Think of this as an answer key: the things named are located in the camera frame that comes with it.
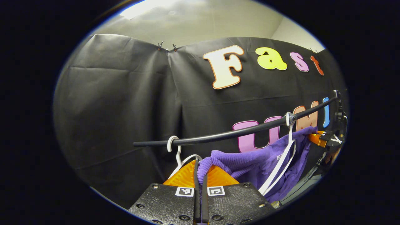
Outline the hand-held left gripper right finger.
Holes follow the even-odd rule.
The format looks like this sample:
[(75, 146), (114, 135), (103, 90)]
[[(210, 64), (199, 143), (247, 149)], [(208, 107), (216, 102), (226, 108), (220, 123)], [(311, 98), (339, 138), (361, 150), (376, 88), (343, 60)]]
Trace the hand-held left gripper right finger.
[(238, 182), (212, 165), (202, 185), (202, 222), (206, 225), (242, 225), (274, 214), (270, 204), (250, 182)]

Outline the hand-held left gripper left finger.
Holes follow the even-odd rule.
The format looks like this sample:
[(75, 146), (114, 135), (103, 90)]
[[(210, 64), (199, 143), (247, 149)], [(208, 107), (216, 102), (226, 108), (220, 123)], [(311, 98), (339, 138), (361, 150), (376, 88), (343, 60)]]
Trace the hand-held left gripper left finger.
[(196, 157), (164, 183), (151, 183), (129, 212), (156, 224), (200, 223), (198, 164), (199, 158)]

